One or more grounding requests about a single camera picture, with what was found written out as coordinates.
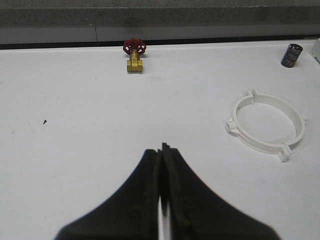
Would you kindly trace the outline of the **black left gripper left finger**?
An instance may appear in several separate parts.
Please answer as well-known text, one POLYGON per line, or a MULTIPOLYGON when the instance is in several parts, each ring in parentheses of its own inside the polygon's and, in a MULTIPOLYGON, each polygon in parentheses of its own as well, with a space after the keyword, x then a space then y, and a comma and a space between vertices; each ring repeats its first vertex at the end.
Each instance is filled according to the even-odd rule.
POLYGON ((100 206, 64 226, 57 240, 157 240, 161 156, 147 149, 122 186, 100 206))

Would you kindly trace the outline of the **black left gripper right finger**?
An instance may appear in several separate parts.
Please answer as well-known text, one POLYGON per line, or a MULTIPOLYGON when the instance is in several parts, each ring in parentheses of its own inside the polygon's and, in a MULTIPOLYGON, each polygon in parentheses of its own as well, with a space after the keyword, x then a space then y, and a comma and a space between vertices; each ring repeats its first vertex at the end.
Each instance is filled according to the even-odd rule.
POLYGON ((180 152, 161 151, 162 214, 172 240, 278 240, 267 224, 238 210, 212 191, 180 152))

